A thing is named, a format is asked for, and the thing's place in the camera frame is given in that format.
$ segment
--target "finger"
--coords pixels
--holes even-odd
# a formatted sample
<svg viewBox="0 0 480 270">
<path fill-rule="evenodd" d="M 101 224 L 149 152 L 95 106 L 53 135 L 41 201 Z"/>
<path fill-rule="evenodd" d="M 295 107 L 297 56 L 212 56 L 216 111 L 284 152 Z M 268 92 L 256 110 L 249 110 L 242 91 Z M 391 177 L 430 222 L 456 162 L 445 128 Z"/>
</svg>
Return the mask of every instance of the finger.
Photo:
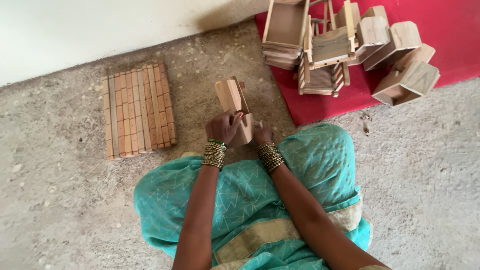
<svg viewBox="0 0 480 270">
<path fill-rule="evenodd" d="M 240 126 L 242 117 L 243 117 L 243 112 L 239 112 L 237 115 L 235 115 L 235 117 L 233 118 L 233 123 L 230 126 L 232 130 L 237 131 L 238 127 Z"/>
</svg>

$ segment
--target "red carpet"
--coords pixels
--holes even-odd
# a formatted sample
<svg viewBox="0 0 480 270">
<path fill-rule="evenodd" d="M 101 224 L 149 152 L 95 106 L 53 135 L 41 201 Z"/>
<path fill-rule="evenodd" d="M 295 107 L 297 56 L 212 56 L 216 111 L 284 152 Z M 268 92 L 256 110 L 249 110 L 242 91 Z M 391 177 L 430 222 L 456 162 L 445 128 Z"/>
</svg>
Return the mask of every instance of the red carpet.
<svg viewBox="0 0 480 270">
<path fill-rule="evenodd" d="M 480 1 L 478 0 L 363 0 L 358 2 L 360 14 L 371 6 L 383 5 L 390 25 L 412 21 L 417 24 L 422 42 L 436 49 L 430 64 L 440 70 L 441 87 L 480 76 Z M 334 0 L 335 13 L 343 5 Z M 323 18 L 323 4 L 310 8 L 312 18 Z M 267 13 L 257 14 L 260 39 L 265 29 Z M 345 86 L 337 98 L 298 94 L 298 82 L 293 71 L 271 67 L 296 126 L 312 123 L 349 111 L 380 104 L 371 93 L 386 76 L 386 70 L 365 72 L 361 65 L 350 66 L 350 86 Z"/>
</svg>

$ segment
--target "stack of wooden pieces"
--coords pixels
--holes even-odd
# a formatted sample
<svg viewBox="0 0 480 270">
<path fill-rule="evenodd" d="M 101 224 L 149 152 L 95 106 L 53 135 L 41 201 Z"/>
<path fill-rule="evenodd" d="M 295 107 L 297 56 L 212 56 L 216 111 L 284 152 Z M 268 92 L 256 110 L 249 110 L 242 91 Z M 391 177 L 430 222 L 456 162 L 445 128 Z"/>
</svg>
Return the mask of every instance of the stack of wooden pieces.
<svg viewBox="0 0 480 270">
<path fill-rule="evenodd" d="M 293 70 L 300 63 L 310 0 L 270 0 L 262 54 L 265 63 Z"/>
<path fill-rule="evenodd" d="M 166 66 L 103 77 L 108 160 L 177 144 Z"/>
</svg>

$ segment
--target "gold bangle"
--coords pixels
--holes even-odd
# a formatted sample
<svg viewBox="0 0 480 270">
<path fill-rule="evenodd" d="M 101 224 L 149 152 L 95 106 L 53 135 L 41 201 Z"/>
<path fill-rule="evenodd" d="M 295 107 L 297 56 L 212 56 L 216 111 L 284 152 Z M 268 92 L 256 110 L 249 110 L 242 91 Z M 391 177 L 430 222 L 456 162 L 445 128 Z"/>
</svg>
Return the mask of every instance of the gold bangle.
<svg viewBox="0 0 480 270">
<path fill-rule="evenodd" d="M 285 162 L 274 143 L 264 143 L 258 147 L 258 157 L 268 173 Z"/>
<path fill-rule="evenodd" d="M 211 165 L 222 170 L 226 152 L 227 146 L 224 143 L 208 141 L 202 165 Z"/>
</svg>

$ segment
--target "concrete floor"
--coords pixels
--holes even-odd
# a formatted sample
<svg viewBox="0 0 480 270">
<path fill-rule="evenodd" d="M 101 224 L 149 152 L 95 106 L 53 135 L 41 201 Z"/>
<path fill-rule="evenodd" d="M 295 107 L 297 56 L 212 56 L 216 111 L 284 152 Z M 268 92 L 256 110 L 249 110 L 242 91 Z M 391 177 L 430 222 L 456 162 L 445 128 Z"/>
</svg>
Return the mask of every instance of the concrete floor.
<svg viewBox="0 0 480 270">
<path fill-rule="evenodd" d="M 100 77 L 153 60 L 169 67 L 179 144 L 109 162 Z M 141 238 L 133 189 L 151 169 L 203 151 L 204 123 L 221 112 L 214 84 L 232 75 L 245 81 L 251 111 L 275 128 L 277 142 L 318 124 L 293 125 L 254 21 L 0 88 L 1 268 L 170 269 L 172 259 Z M 369 252 L 392 268 L 480 267 L 479 88 L 476 78 L 397 109 L 322 121 L 353 137 L 374 224 Z M 255 158 L 242 147 L 229 150 L 227 163 Z"/>
</svg>

